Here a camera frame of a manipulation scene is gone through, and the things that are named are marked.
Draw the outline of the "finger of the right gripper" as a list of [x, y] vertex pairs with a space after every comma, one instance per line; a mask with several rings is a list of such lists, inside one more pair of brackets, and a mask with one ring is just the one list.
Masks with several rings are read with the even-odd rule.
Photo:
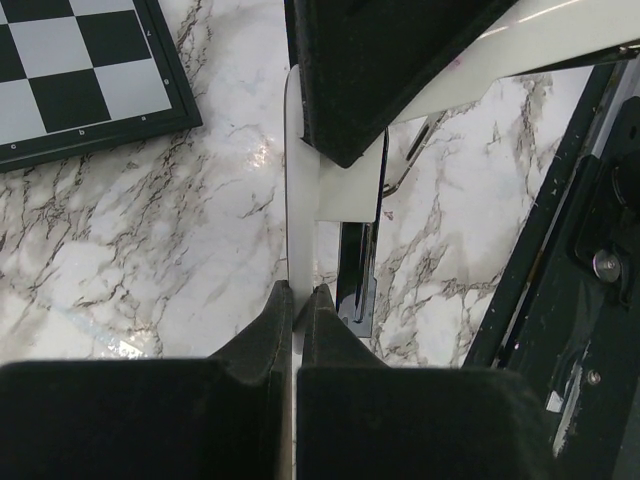
[[284, 4], [304, 141], [351, 167], [512, 0], [299, 0]]

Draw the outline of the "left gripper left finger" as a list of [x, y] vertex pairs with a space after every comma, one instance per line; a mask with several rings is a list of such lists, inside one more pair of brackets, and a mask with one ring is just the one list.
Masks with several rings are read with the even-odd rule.
[[293, 299], [205, 358], [1, 369], [5, 479], [288, 479]]

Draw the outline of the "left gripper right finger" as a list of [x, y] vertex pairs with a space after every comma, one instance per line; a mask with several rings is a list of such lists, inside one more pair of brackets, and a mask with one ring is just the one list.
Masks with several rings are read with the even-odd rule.
[[517, 374], [393, 368], [317, 287], [297, 374], [300, 479], [551, 479], [543, 410]]

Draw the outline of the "white stapler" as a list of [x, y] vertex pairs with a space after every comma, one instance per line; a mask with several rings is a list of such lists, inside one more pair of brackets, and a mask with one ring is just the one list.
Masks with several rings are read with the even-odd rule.
[[320, 221], [358, 228], [340, 251], [338, 309], [363, 335], [374, 308], [375, 243], [382, 200], [398, 188], [387, 182], [388, 130], [421, 120], [406, 159], [412, 166], [439, 126], [479, 103], [491, 85], [509, 77], [608, 65], [639, 55], [635, 1], [513, 1], [513, 6], [431, 80], [349, 168], [341, 168], [303, 139], [299, 68], [285, 86], [285, 183], [288, 279], [294, 309], [313, 290], [315, 227]]

